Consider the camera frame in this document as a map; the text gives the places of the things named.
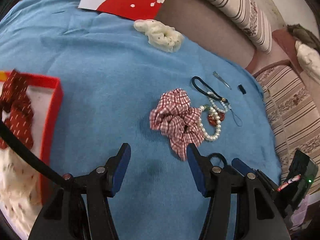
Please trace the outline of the red plaid scrunchie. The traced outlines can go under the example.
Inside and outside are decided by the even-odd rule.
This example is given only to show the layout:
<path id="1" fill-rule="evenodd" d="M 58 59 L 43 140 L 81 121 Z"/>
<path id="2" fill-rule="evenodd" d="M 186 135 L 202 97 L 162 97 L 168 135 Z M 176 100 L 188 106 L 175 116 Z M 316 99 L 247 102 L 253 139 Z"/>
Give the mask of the red plaid scrunchie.
<path id="1" fill-rule="evenodd" d="M 171 149 L 182 161 L 187 160 L 189 144 L 199 146 L 204 141 L 198 126 L 202 111 L 190 103 L 186 91 L 176 88 L 163 93 L 149 115 L 150 128 L 169 138 Z"/>

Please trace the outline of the red white-dotted scrunchie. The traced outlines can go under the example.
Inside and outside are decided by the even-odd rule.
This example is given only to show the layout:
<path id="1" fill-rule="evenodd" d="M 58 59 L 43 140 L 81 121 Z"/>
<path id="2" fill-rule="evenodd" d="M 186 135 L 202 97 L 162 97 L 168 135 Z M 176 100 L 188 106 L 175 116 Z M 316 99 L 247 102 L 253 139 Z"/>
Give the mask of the red white-dotted scrunchie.
<path id="1" fill-rule="evenodd" d="M 1 112 L 9 116 L 4 124 L 28 149 L 34 145 L 31 134 L 34 112 L 27 96 L 28 82 L 24 75 L 12 70 L 3 84 L 1 93 Z"/>

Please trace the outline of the white cherry print scrunchie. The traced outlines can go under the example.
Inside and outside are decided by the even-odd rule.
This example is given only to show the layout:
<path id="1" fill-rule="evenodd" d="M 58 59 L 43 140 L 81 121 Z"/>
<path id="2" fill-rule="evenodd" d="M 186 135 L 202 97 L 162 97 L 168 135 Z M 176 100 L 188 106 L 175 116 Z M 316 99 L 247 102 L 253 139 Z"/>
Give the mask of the white cherry print scrunchie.
<path id="1" fill-rule="evenodd" d="M 39 173 L 1 141 L 1 204 L 25 237 L 42 208 L 38 178 Z"/>

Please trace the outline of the striped floral cushion right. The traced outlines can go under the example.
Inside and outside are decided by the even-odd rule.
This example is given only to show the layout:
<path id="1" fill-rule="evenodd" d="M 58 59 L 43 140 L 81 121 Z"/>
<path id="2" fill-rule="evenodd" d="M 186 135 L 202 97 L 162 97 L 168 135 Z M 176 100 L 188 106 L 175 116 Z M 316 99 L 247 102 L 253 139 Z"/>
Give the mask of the striped floral cushion right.
<path id="1" fill-rule="evenodd" d="M 256 80 L 263 89 L 267 118 L 276 140 L 280 181 L 289 174 L 297 149 L 319 165 L 319 110 L 303 81 L 285 65 L 264 71 Z"/>

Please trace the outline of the blue terry cloth cover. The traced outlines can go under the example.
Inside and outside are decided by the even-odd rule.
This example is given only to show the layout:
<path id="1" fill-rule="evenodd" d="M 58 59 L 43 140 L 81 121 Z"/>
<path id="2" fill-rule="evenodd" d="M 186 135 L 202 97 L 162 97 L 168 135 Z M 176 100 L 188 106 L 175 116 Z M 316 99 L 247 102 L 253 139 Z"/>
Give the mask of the blue terry cloth cover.
<path id="1" fill-rule="evenodd" d="M 120 239 L 198 239 L 208 202 L 189 165 L 153 131 L 150 111 L 161 95 L 181 88 L 191 105 L 208 103 L 191 84 L 200 77 L 227 98 L 232 111 L 202 155 L 241 159 L 278 183 L 274 150 L 259 83 L 242 67 L 185 39 L 179 51 L 149 45 L 131 20 L 78 8 L 80 0 L 23 0 L 1 20 L 1 69 L 60 78 L 64 97 L 50 165 L 87 174 L 127 142 L 131 159 L 120 192 L 109 200 Z M 217 72 L 232 89 L 219 81 Z"/>

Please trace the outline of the red open gift box tray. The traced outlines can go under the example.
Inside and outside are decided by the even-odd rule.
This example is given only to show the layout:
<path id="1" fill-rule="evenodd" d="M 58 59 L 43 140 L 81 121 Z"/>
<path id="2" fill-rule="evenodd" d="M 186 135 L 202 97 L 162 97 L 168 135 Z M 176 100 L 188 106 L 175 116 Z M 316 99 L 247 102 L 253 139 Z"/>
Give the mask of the red open gift box tray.
<path id="1" fill-rule="evenodd" d="M 1 71 L 2 87 L 12 71 Z M 30 149 L 45 164 L 49 164 L 50 149 L 55 122 L 62 103 L 63 91 L 60 79 L 57 77 L 21 73 L 28 82 L 27 96 L 34 112 L 31 134 L 34 145 Z M 9 116 L 1 112 L 1 122 Z"/>

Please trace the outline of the silver metal hair clip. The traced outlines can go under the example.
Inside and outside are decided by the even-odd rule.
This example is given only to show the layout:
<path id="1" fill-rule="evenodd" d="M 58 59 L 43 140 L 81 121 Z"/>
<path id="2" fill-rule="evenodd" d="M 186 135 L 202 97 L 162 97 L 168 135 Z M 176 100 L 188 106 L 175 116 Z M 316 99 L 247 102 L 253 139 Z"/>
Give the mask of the silver metal hair clip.
<path id="1" fill-rule="evenodd" d="M 214 75 L 219 81 L 221 81 L 227 88 L 232 89 L 231 86 L 230 86 L 217 72 L 213 72 L 213 75 Z"/>

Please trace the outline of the cream dotted scrunchie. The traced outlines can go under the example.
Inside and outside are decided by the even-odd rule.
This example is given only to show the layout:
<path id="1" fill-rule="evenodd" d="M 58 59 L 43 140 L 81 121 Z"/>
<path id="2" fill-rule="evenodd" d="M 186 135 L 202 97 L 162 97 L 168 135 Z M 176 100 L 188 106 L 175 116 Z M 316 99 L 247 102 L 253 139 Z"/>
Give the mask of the cream dotted scrunchie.
<path id="1" fill-rule="evenodd" d="M 184 41 L 184 36 L 174 27 L 157 20 L 136 20 L 133 27 L 148 37 L 149 44 L 167 53 L 178 51 Z"/>

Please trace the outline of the brown sofa backrest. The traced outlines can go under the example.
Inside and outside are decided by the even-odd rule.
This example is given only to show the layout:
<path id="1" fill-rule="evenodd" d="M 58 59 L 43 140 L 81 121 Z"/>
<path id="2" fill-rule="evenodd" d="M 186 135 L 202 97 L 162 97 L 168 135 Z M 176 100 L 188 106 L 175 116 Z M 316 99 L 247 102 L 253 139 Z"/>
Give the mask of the brown sofa backrest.
<path id="1" fill-rule="evenodd" d="M 226 15 L 206 0 L 165 0 L 155 19 L 253 75 L 278 65 L 290 65 L 289 57 L 277 42 L 272 42 L 268 54 L 258 51 Z"/>

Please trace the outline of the striped floral bolster left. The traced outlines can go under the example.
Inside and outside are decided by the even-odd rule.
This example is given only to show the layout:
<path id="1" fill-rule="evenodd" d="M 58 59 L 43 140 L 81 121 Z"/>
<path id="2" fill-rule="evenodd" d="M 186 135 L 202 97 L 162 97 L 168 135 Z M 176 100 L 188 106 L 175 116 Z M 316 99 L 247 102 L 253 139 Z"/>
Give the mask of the striped floral bolster left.
<path id="1" fill-rule="evenodd" d="M 241 29 L 257 49 L 272 49 L 271 25 L 255 0 L 206 0 Z"/>

